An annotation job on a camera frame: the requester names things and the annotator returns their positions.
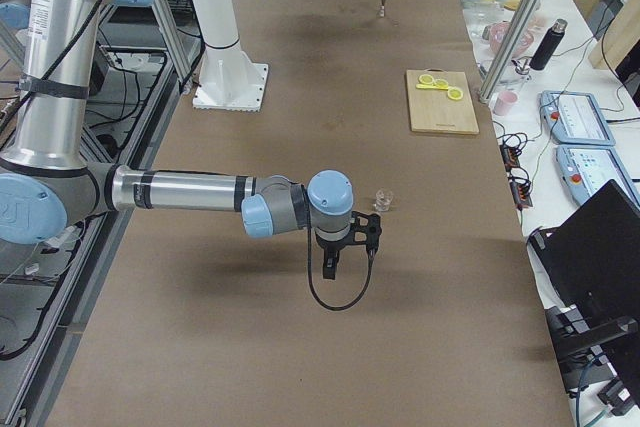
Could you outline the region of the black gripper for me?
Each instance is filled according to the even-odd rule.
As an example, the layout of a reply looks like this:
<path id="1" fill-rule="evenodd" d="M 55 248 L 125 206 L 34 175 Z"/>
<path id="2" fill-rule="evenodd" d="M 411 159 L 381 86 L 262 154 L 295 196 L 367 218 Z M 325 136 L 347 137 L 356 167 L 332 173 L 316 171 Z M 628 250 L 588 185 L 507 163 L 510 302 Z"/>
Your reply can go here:
<path id="1" fill-rule="evenodd" d="M 323 250 L 324 255 L 322 276 L 325 280 L 335 280 L 340 259 L 340 252 L 348 245 L 348 242 L 344 239 L 338 241 L 317 239 L 317 243 Z"/>

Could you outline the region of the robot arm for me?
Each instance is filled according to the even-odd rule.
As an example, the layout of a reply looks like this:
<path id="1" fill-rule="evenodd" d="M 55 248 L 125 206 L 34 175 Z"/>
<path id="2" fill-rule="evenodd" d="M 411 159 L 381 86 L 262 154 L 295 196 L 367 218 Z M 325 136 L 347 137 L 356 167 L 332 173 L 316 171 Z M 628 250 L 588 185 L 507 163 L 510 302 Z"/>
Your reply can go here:
<path id="1" fill-rule="evenodd" d="M 234 211 L 248 235 L 306 229 L 333 277 L 341 250 L 354 243 L 352 187 L 337 171 L 308 185 L 282 176 L 135 170 L 117 162 L 116 141 L 97 135 L 107 154 L 81 153 L 99 12 L 111 0 L 31 0 L 18 119 L 1 152 L 1 237 L 36 244 L 70 225 L 110 211 Z"/>

